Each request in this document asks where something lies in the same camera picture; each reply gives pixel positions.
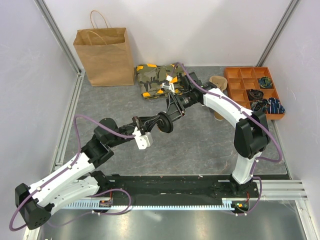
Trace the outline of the black plastic cup lid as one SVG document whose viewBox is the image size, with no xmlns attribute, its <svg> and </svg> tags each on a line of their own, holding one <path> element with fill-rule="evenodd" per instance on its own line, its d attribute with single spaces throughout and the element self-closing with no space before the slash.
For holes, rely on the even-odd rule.
<svg viewBox="0 0 320 240">
<path fill-rule="evenodd" d="M 157 127 L 163 133 L 171 133 L 174 130 L 173 121 L 166 112 L 159 112 L 159 119 L 157 121 Z"/>
</svg>

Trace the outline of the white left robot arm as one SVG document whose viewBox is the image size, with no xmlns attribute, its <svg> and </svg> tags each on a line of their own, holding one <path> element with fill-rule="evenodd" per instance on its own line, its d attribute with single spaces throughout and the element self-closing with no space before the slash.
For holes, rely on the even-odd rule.
<svg viewBox="0 0 320 240">
<path fill-rule="evenodd" d="M 165 112 L 155 116 L 133 117 L 132 122 L 121 127 L 111 118 L 97 122 L 83 115 L 83 119 L 96 124 L 94 134 L 84 146 L 79 145 L 76 155 L 47 177 L 31 184 L 21 183 L 15 188 L 16 210 L 9 229 L 12 232 L 25 227 L 37 229 L 47 223 L 51 216 L 65 206 L 82 198 L 104 197 L 113 192 L 127 196 L 128 204 L 120 211 L 126 213 L 132 204 L 131 195 L 122 188 L 111 186 L 108 178 L 97 168 L 109 160 L 113 147 L 135 141 L 140 150 L 151 146 L 151 130 L 165 126 L 173 128 Z"/>
</svg>

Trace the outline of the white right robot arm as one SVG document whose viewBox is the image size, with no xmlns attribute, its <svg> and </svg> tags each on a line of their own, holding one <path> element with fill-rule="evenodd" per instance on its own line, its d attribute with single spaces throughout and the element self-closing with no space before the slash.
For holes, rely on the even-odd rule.
<svg viewBox="0 0 320 240">
<path fill-rule="evenodd" d="M 242 196 L 252 182 L 254 162 L 270 142 L 270 137 L 265 133 L 268 129 L 266 115 L 253 112 L 231 100 L 210 81 L 192 82 L 185 75 L 182 77 L 182 85 L 183 93 L 177 95 L 171 76 L 167 76 L 161 84 L 161 89 L 168 93 L 166 113 L 174 122 L 185 114 L 186 108 L 200 103 L 217 112 L 234 127 L 233 144 L 238 156 L 235 169 L 229 177 L 229 191 L 235 197 Z"/>
</svg>

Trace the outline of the camouflage folded cloth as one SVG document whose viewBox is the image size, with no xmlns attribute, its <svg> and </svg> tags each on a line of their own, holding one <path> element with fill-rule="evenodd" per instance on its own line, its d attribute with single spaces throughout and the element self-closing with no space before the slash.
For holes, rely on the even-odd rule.
<svg viewBox="0 0 320 240">
<path fill-rule="evenodd" d="M 181 95 L 184 92 L 181 80 L 185 76 L 185 72 L 180 66 L 147 63 L 138 65 L 135 71 L 140 92 L 144 99 L 166 98 L 168 94 L 161 87 L 168 75 L 172 76 L 170 83 L 173 83 L 174 93 Z"/>
</svg>

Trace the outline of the cardboard cup carrier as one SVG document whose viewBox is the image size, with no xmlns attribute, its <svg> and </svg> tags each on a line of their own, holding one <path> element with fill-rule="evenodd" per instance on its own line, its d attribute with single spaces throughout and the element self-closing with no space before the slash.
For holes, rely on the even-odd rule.
<svg viewBox="0 0 320 240">
<path fill-rule="evenodd" d="M 227 89 L 228 80 L 223 76 L 213 75 L 210 77 L 209 81 L 216 85 L 222 92 Z"/>
</svg>

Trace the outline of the orange compartment tray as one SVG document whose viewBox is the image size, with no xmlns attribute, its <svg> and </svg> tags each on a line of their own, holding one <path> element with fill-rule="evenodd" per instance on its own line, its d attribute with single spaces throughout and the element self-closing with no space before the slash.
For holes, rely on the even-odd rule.
<svg viewBox="0 0 320 240">
<path fill-rule="evenodd" d="M 226 67 L 228 96 L 253 111 L 264 111 L 267 119 L 280 120 L 285 108 L 267 67 Z"/>
</svg>

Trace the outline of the dark brown rolled sock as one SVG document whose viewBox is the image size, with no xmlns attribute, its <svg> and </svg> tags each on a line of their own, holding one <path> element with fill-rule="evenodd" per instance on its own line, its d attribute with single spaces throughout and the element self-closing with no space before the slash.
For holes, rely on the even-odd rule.
<svg viewBox="0 0 320 240">
<path fill-rule="evenodd" d="M 246 93 L 249 101 L 259 101 L 264 98 L 264 93 L 258 89 L 247 89 Z"/>
</svg>

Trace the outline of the brown paper bag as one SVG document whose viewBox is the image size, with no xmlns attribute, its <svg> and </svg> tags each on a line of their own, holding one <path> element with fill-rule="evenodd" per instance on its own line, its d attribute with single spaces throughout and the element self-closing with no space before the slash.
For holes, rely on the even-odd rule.
<svg viewBox="0 0 320 240">
<path fill-rule="evenodd" d="M 75 51 L 93 87 L 133 86 L 135 70 L 130 41 L 125 27 L 80 29 L 73 42 Z"/>
</svg>

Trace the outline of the grey patterned rolled sock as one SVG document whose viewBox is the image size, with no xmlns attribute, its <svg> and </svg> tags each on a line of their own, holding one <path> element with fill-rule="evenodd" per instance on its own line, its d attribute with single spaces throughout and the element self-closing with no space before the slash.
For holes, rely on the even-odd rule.
<svg viewBox="0 0 320 240">
<path fill-rule="evenodd" d="M 250 104 L 250 107 L 251 107 L 251 110 L 254 111 L 254 112 L 263 112 L 265 114 L 268 113 L 268 109 L 270 107 L 270 101 L 268 99 L 260 99 L 260 100 L 256 100 L 256 101 L 253 101 L 251 104 Z"/>
</svg>

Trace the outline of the green blue rolled sock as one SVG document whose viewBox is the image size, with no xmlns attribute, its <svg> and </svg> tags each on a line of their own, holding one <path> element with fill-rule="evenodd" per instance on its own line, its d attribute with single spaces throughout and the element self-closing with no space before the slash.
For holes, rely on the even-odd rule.
<svg viewBox="0 0 320 240">
<path fill-rule="evenodd" d="M 271 89 L 273 87 L 272 79 L 267 76 L 259 78 L 258 83 L 261 89 Z"/>
</svg>

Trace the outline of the blue striped rolled sock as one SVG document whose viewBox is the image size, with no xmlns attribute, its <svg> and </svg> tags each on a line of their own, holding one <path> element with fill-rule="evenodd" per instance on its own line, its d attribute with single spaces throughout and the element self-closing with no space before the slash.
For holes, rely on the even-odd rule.
<svg viewBox="0 0 320 240">
<path fill-rule="evenodd" d="M 279 99 L 270 97 L 268 102 L 267 112 L 269 114 L 284 114 L 286 112 Z"/>
</svg>

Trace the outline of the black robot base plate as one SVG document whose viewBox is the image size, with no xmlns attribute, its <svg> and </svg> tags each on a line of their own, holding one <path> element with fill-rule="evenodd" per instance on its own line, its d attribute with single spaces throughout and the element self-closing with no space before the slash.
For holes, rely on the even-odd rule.
<svg viewBox="0 0 320 240">
<path fill-rule="evenodd" d="M 230 177 L 223 175 L 104 175 L 91 173 L 97 180 L 98 192 L 110 189 L 116 205 L 218 205 L 223 199 L 256 198 L 259 188 L 251 181 L 239 193 L 231 189 Z"/>
</svg>

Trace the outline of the aluminium frame rail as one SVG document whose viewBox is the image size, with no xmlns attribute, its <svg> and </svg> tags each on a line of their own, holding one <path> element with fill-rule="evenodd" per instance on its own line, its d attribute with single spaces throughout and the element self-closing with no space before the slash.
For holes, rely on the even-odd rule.
<svg viewBox="0 0 320 240">
<path fill-rule="evenodd" d="M 301 180 L 262 180 L 260 199 L 263 201 L 304 201 L 308 197 Z"/>
</svg>

